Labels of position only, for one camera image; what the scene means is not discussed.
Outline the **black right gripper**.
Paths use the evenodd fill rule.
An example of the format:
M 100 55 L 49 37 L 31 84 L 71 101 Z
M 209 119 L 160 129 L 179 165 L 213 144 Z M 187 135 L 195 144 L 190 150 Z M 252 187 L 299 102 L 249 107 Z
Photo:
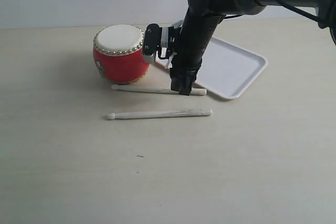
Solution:
M 182 28 L 176 38 L 170 78 L 172 91 L 189 96 L 192 92 L 196 73 L 202 65 L 202 57 L 216 27 L 223 21 L 223 15 L 206 13 L 198 15 L 190 9 L 184 17 Z

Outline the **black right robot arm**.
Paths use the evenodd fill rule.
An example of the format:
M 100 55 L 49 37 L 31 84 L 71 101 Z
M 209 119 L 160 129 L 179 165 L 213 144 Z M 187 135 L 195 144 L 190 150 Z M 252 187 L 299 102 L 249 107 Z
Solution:
M 335 0 L 187 0 L 170 68 L 171 89 L 189 95 L 204 51 L 216 27 L 228 16 L 257 15 L 267 6 L 281 6 L 335 33 Z

